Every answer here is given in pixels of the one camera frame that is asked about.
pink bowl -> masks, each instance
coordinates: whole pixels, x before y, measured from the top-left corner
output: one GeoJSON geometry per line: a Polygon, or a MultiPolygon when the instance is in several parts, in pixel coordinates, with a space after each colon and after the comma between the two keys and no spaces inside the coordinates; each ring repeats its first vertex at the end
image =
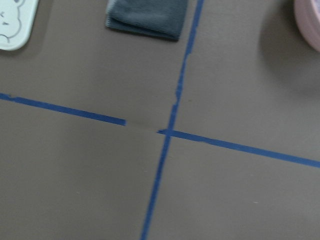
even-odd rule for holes
{"type": "Polygon", "coordinates": [[[320,0],[295,0],[294,13],[303,37],[320,52],[320,0]]]}

white tray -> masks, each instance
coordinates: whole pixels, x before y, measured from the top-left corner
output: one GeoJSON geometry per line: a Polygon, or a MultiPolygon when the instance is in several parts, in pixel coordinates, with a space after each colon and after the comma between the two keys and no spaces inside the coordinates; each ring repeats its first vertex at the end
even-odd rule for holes
{"type": "Polygon", "coordinates": [[[0,0],[0,49],[12,51],[28,41],[39,0],[0,0]]]}

